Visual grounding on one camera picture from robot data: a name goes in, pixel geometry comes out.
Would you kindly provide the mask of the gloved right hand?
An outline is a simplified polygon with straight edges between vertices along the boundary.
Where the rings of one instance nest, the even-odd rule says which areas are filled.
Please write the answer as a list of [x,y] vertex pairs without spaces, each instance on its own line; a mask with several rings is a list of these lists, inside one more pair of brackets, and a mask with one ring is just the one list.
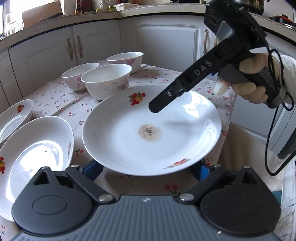
[[[267,48],[263,54],[250,50]],[[213,48],[212,73],[218,74],[215,93],[222,95],[229,87],[251,103],[264,103],[269,108],[278,107],[285,97],[280,86],[281,65],[272,56],[264,38],[235,38],[223,40]]]

